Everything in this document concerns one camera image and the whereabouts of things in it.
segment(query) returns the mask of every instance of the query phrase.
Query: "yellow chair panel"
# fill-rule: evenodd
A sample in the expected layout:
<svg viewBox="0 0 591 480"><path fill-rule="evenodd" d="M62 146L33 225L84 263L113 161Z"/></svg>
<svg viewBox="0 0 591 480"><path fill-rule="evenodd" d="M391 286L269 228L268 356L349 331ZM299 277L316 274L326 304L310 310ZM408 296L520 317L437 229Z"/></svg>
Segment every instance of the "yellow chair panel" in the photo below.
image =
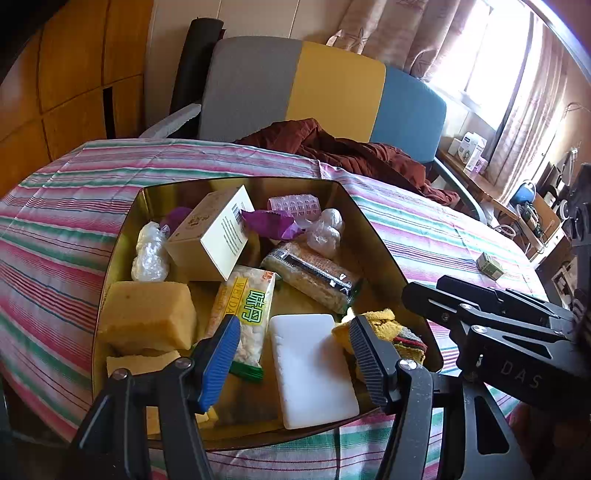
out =
<svg viewBox="0 0 591 480"><path fill-rule="evenodd" d="M285 119L313 117L334 137L368 142L385 76L380 61L304 41Z"/></svg>

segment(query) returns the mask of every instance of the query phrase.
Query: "striped bed sheet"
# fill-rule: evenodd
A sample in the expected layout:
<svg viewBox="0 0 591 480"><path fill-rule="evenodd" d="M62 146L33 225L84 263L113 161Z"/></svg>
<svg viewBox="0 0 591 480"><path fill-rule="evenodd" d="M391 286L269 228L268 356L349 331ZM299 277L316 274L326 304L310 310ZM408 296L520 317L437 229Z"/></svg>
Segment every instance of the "striped bed sheet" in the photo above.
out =
<svg viewBox="0 0 591 480"><path fill-rule="evenodd" d="M190 140L89 142L41 168L0 201L0 371L53 430L71 439L92 403L90 366L100 290L115 240L137 192L149 185L227 176L297 176L340 182L409 281L445 274L482 286L486 251L499 258L500 287L540 298L544 290L509 239L448 207L396 187L296 155ZM431 324L457 375L457 348ZM516 401L492 389L505 414ZM216 476L373 478L392 418L381 414L332 432L260 449L209 454ZM434 411L425 478L434 478L441 442ZM155 478L165 477L152 451Z"/></svg>

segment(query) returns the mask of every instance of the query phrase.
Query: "white soap bar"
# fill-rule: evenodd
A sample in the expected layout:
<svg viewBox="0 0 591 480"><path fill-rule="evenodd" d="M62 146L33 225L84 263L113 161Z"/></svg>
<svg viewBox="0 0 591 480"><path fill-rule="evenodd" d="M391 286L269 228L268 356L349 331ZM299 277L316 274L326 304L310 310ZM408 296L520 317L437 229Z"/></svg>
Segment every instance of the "white soap bar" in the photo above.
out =
<svg viewBox="0 0 591 480"><path fill-rule="evenodd" d="M343 349L330 333L332 315L276 315L273 345L283 425L300 429L359 415Z"/></svg>

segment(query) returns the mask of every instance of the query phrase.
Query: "white box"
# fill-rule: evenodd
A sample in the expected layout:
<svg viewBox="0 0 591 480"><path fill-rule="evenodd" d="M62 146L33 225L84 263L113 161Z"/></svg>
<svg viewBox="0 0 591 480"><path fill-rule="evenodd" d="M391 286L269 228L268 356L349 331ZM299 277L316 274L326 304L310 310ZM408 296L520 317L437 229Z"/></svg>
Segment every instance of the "white box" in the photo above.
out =
<svg viewBox="0 0 591 480"><path fill-rule="evenodd" d="M486 140L476 133L467 133L457 148L457 156L463 164L469 163L471 160L476 162L482 155Z"/></svg>
<svg viewBox="0 0 591 480"><path fill-rule="evenodd" d="M450 155L455 156L457 154L457 148L459 146L460 146L460 140L458 140L457 138L454 138L452 140L452 144L447 149L447 153L449 153Z"/></svg>
<svg viewBox="0 0 591 480"><path fill-rule="evenodd" d="M481 158L482 157L480 155L476 156L476 155L472 154L470 156L470 160L468 160L468 163L464 167L464 170L468 170L468 171L474 170L474 168L476 167L476 165L478 164L478 162L480 162L480 159Z"/></svg>
<svg viewBox="0 0 591 480"><path fill-rule="evenodd" d="M254 210L244 185L211 192L164 244L190 281L226 281L246 245L240 211Z"/></svg>
<svg viewBox="0 0 591 480"><path fill-rule="evenodd" d="M488 161L482 157L479 157L478 160L474 162L474 166L472 168L468 168L470 165L467 164L465 170L470 170L474 173L483 173L486 170L487 165Z"/></svg>

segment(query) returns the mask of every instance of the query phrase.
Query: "yellow sponge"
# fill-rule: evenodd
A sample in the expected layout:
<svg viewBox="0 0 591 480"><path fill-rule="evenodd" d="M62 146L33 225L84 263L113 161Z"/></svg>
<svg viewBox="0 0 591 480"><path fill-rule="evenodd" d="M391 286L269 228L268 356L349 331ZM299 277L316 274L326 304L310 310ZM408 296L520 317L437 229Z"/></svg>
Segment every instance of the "yellow sponge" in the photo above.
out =
<svg viewBox="0 0 591 480"><path fill-rule="evenodd" d="M124 355L146 349L188 350L197 314L189 287L177 282L121 281L111 285L98 335Z"/></svg>
<svg viewBox="0 0 591 480"><path fill-rule="evenodd" d="M149 372L157 372L166 367L170 362L179 358L180 355L176 350L165 353L160 356L108 356L107 357L107 374L111 374L118 368L126 368L132 375L141 375ZM213 407L209 408L207 413L200 415L195 414L197 425L200 429L212 428L217 421L217 414ZM146 428L148 435L155 435L160 433L160 419L158 417L158 407L146 408Z"/></svg>

